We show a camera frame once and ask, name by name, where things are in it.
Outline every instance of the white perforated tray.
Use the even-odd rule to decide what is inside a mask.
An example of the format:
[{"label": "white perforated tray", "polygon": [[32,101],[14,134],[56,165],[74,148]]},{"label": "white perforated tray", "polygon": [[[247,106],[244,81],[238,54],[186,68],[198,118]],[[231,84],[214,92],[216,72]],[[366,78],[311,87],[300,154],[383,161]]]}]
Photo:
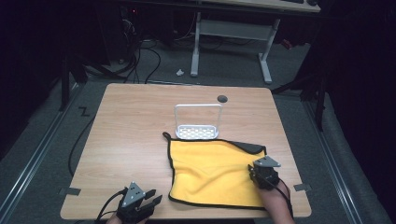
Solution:
[{"label": "white perforated tray", "polygon": [[[219,108],[217,125],[202,125],[202,124],[178,124],[177,109],[180,107],[194,107],[194,106],[215,106]],[[175,119],[176,119],[176,136],[180,139],[215,139],[219,135],[219,120],[221,117],[222,105],[176,105]]]}]

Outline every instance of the human hand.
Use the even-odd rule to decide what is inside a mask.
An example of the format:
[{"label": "human hand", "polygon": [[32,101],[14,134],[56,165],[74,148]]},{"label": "human hand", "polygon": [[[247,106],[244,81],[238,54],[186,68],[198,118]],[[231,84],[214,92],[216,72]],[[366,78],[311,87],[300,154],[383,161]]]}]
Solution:
[{"label": "human hand", "polygon": [[[139,221],[137,224],[145,224],[148,220],[149,218],[147,217]],[[117,214],[114,213],[113,216],[111,216],[111,218],[106,222],[106,224],[122,224],[122,221],[119,217],[117,217]]]},{"label": "human hand", "polygon": [[[288,200],[290,199],[290,190],[282,180],[279,181],[276,187],[283,192]],[[257,188],[257,191],[259,192],[265,209],[276,224],[294,223],[290,214],[288,202],[278,190]]]}]

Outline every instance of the yellow cloth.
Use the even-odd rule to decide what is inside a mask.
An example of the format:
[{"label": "yellow cloth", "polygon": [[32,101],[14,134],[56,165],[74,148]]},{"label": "yellow cloth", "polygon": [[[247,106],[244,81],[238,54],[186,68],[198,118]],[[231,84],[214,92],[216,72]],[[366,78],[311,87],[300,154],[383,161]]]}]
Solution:
[{"label": "yellow cloth", "polygon": [[181,140],[169,133],[173,168],[172,201],[200,206],[263,209],[250,180],[248,164],[265,155],[265,147],[223,139]]}]

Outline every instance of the white desk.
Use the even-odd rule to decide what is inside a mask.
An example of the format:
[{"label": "white desk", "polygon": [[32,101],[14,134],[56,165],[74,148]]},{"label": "white desk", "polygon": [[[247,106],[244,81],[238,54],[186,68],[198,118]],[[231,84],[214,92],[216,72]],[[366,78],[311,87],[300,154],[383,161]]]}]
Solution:
[{"label": "white desk", "polygon": [[[200,0],[199,4],[204,2],[238,5],[244,7],[265,7],[278,10],[293,10],[299,12],[320,12],[318,6],[309,6],[306,2],[303,4],[285,2],[280,0]],[[199,68],[199,42],[200,35],[217,35],[235,38],[255,39],[266,41],[265,48],[259,56],[259,62],[262,67],[262,75],[267,84],[272,83],[271,74],[268,69],[267,57],[271,46],[274,42],[276,31],[280,19],[276,19],[272,26],[262,26],[246,23],[227,22],[227,21],[212,21],[201,20],[201,13],[197,13],[196,27],[195,27],[195,45],[192,53],[191,62],[191,76],[198,76]]]}]

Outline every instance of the gray carpet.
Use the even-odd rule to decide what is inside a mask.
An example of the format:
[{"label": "gray carpet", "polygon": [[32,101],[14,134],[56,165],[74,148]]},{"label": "gray carpet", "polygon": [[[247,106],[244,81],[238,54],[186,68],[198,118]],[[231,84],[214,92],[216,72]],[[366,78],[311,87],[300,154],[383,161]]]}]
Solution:
[{"label": "gray carpet", "polygon": [[[255,44],[246,45],[255,49]],[[268,58],[268,64],[274,83],[266,85],[256,54],[245,52],[231,53],[227,46],[214,49],[216,45],[203,46],[199,76],[189,76],[191,67],[191,45],[172,48],[161,44],[153,50],[161,56],[158,70],[153,73],[149,83],[173,82],[199,85],[265,87],[274,89],[294,79],[294,76],[309,50],[309,46],[284,49],[274,45]],[[138,80],[143,83],[147,75],[156,67],[159,58],[150,50],[142,49],[137,66]],[[176,72],[181,69],[184,76],[178,77]],[[87,84],[82,87],[70,109],[65,114],[58,132],[54,135],[43,161],[35,172],[26,191],[22,194],[9,223],[74,223],[75,220],[62,220],[60,210],[64,196],[59,189],[68,187],[71,175],[68,171],[68,157],[77,142],[79,135],[95,115],[102,99],[106,85],[119,80],[90,76]],[[134,75],[129,83],[137,82]],[[50,98],[32,116],[28,127],[0,162],[1,191],[3,202],[12,190],[24,166],[30,160],[35,149],[43,138],[54,118],[59,114],[60,84],[52,91]],[[346,210],[340,200],[332,177],[324,162],[322,144],[319,141],[312,118],[306,112],[304,103],[300,101],[297,91],[285,91],[275,95],[279,111],[290,147],[296,160],[300,175],[305,184],[311,186],[307,192],[312,207],[310,217],[296,218],[297,223],[349,223]],[[337,160],[351,195],[360,209],[362,223],[390,223],[382,206],[376,200],[359,165],[356,163],[345,141],[342,131],[332,111],[331,102],[327,100],[323,118],[324,135]],[[84,147],[89,129],[83,133],[75,146],[71,160],[72,171],[78,164],[79,155]],[[272,223],[270,218],[256,219],[256,223]]]}]

